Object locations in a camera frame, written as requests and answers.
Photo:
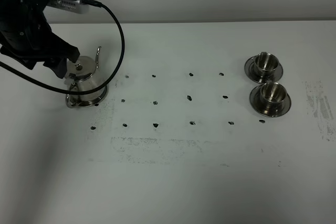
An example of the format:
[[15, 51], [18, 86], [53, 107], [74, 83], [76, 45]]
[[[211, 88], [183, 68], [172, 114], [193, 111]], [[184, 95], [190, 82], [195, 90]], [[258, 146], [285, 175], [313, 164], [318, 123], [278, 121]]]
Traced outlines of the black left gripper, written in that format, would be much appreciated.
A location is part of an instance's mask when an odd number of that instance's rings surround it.
[[32, 70], [37, 62], [60, 79], [67, 60], [75, 63], [80, 52], [51, 30], [45, 15], [30, 0], [1, 0], [1, 53]]

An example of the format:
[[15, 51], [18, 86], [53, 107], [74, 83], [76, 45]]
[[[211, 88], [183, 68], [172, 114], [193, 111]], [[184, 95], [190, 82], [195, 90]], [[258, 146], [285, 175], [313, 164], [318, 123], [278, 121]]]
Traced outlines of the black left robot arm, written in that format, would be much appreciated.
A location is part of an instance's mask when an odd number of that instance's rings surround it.
[[70, 10], [79, 0], [1, 0], [1, 54], [32, 70], [37, 62], [63, 78], [67, 61], [76, 62], [77, 47], [55, 35], [48, 24], [46, 6]]

